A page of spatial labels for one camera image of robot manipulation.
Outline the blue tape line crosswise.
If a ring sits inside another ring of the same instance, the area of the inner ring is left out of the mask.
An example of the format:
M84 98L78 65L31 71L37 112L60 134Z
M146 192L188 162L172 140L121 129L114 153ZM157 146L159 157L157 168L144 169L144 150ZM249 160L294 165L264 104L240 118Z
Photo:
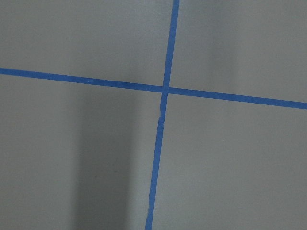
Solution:
M166 90L164 87L157 85L131 83L131 82L123 82L115 80L102 80L102 79L77 77L77 76L61 75L53 73L43 73L43 72L18 70L18 69L7 69L7 68L1 68L0 73L3 75L10 75L10 76L44 79L52 81L63 81L63 82L88 84L96 86L107 86L113 88L123 88L123 89L139 90L146 92L163 93L164 91L167 91L168 93L175 95L210 98L210 99L235 101L235 102L251 103L251 104L271 105L271 106L287 107L287 108L295 108L303 110L306 110L307 108L307 104L305 102L228 94L221 92L208 92L208 91L199 91L199 90L174 88L174 87L170 87L169 89Z

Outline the blue tape line lengthwise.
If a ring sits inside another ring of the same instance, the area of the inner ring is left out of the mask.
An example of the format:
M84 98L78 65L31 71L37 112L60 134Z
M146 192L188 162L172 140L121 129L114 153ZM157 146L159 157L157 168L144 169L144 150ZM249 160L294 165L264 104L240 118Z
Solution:
M166 59L165 59L165 70L164 70L163 85L162 85L161 100L160 100L160 116L159 116L158 123L157 123L157 132L156 132L156 139L155 139L153 167L152 167L152 174L151 174L151 183L150 183L150 190L149 190L148 211L147 211L147 217L146 217L146 223L145 223L145 230L151 230L152 225L153 225L154 207L155 207L156 191L157 191L157 184L158 184L159 166L160 166L160 158L161 158L161 151L162 151L164 124L165 124L165 117L166 117L169 85L170 85L170 79L171 79L173 54L174 54L174 48L175 48L179 6L180 6L180 1L174 0L173 5L172 5L172 13L171 13L168 44L167 44L167 53L166 53Z

